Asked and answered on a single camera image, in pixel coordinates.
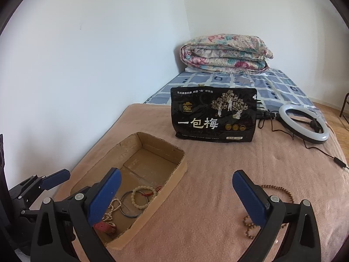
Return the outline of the floral folded quilt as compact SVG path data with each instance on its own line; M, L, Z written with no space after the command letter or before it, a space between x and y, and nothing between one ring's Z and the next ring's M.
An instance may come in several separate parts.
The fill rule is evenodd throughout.
M217 34L189 40L179 57L187 67L207 73L260 74L274 55L258 36Z

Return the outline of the black clothes rack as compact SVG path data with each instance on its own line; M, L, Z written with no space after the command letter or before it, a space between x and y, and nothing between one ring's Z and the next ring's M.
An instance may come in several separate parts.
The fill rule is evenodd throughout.
M343 113L344 113L344 109L346 107L346 105L348 104L348 97L349 97L349 93L347 93L344 97L344 101L343 101L343 105L341 107L341 111L340 111L340 115L339 117L342 117L343 116Z

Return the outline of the red pouch in box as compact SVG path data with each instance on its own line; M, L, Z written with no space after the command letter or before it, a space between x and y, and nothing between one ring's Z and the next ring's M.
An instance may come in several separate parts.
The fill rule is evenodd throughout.
M116 225L113 222L100 221L99 223L96 223L93 227L94 229L103 232L107 235L114 235L117 230Z

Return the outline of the blue checkered bed sheet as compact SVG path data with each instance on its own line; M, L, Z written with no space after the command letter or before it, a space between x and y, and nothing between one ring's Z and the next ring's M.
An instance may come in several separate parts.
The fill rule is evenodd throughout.
M217 88L255 88L257 107L277 111L284 104L295 104L314 112L321 119L322 112L315 107L306 94L282 71L269 69L261 74L227 74L205 72L182 72L162 87L146 103L170 105L170 90L175 87L211 86Z

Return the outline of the black snack bag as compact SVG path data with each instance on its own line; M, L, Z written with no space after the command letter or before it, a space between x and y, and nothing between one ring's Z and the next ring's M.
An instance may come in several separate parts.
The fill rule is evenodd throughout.
M176 137L213 143L244 143L256 130L254 88L171 88L171 122Z

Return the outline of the cardboard box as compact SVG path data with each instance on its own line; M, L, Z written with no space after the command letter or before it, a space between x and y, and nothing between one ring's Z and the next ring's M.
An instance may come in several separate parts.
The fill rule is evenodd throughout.
M114 145L71 192L99 182L112 167L121 172L121 185L115 196L122 201L122 208L112 216L116 233L98 235L108 248L122 250L178 185L187 165L182 149L150 134L137 132Z

